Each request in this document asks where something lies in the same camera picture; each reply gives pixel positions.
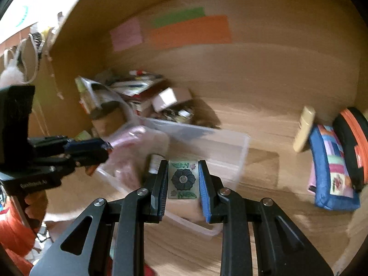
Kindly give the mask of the green floral card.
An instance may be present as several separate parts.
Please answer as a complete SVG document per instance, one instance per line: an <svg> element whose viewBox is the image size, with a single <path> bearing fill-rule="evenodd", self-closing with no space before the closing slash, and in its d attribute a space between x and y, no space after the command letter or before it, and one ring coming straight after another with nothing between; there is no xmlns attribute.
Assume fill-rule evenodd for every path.
<svg viewBox="0 0 368 276"><path fill-rule="evenodd" d="M168 198L198 199L198 162L178 160L168 162Z"/></svg>

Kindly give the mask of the clear plastic storage bin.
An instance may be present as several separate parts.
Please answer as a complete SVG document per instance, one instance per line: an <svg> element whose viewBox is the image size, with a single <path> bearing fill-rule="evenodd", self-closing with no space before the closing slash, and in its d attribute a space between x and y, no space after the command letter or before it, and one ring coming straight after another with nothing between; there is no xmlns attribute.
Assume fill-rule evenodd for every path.
<svg viewBox="0 0 368 276"><path fill-rule="evenodd" d="M244 133L135 118L107 137L113 146L109 160L98 168L120 192L128 194L156 173L161 160L169 162L165 215L182 228L211 239L222 226L207 226L202 215L198 163L206 161L212 175L235 189L243 172L250 137Z"/></svg>

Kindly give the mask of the white handwritten paper sheet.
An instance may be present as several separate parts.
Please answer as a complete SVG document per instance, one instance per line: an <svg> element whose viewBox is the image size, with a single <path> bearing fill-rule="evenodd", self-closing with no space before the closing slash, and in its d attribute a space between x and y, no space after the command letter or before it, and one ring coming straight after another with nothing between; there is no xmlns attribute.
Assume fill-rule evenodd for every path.
<svg viewBox="0 0 368 276"><path fill-rule="evenodd" d="M102 111L103 106L114 103L110 91L104 85L83 77L76 77L75 84L84 110L91 114L94 110Z"/></svg>

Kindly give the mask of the stack of books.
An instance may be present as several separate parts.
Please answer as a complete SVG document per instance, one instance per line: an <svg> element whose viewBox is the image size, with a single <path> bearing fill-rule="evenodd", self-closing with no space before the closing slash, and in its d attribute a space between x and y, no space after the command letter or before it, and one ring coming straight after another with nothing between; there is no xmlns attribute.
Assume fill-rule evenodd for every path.
<svg viewBox="0 0 368 276"><path fill-rule="evenodd" d="M169 81L163 75L144 70L131 70L126 78L110 86L141 117L149 117L154 112L153 98L168 87Z"/></svg>

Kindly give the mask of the blue patchwork pouch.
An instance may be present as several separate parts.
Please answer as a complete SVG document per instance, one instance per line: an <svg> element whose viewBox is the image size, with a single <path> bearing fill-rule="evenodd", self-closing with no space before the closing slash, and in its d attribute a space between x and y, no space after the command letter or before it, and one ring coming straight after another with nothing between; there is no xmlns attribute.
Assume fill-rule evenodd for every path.
<svg viewBox="0 0 368 276"><path fill-rule="evenodd" d="M314 204L329 211L355 211L360 208L345 164L343 148L330 126L314 125L309 136L313 156L309 190Z"/></svg>

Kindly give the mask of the small white cardboard box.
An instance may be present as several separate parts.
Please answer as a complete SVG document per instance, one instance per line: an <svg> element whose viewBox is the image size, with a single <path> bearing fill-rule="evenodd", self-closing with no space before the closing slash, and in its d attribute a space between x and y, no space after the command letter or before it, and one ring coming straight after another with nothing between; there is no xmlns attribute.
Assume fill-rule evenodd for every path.
<svg viewBox="0 0 368 276"><path fill-rule="evenodd" d="M189 100L192 100L192 94L189 89L169 87L152 99L152 106L156 112L161 112L166 108L182 104Z"/></svg>

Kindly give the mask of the pink sticky note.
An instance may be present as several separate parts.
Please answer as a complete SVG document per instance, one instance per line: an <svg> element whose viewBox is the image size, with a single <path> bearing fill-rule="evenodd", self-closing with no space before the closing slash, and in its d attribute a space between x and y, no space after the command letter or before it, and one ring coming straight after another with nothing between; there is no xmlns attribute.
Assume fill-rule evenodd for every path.
<svg viewBox="0 0 368 276"><path fill-rule="evenodd" d="M124 51L144 42L140 22L136 17L112 29L110 38L114 52Z"/></svg>

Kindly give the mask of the cream lotion bottle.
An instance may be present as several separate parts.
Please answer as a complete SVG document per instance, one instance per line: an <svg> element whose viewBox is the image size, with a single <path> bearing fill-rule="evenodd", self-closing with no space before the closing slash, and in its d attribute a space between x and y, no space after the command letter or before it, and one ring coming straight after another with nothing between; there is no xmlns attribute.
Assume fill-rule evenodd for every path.
<svg viewBox="0 0 368 276"><path fill-rule="evenodd" d="M316 111L312 106L304 106L299 119L299 129L294 138L293 149L296 153L302 152L311 133Z"/></svg>

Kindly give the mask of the black orange round case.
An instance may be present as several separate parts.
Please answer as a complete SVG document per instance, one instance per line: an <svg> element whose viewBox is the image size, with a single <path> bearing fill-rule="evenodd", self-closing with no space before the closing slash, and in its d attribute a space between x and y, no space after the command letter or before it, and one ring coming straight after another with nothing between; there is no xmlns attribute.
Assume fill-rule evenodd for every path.
<svg viewBox="0 0 368 276"><path fill-rule="evenodd" d="M361 192L367 184L367 118L357 108L348 107L332 127L342 145L352 187Z"/></svg>

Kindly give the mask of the green sticky note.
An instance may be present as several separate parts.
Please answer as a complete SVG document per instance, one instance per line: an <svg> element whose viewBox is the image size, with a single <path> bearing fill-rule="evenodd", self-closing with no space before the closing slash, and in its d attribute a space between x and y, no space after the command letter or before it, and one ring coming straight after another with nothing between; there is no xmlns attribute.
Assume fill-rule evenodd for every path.
<svg viewBox="0 0 368 276"><path fill-rule="evenodd" d="M155 17L151 22L151 26L156 29L205 16L206 14L203 7L181 9Z"/></svg>

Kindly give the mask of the orange sticky note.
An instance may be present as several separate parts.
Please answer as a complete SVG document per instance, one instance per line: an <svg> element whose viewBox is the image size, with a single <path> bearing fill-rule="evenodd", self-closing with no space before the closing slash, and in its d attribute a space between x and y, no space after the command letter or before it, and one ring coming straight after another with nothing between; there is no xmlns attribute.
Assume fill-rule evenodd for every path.
<svg viewBox="0 0 368 276"><path fill-rule="evenodd" d="M232 42L228 18L225 15L203 16L152 29L148 40L158 49Z"/></svg>

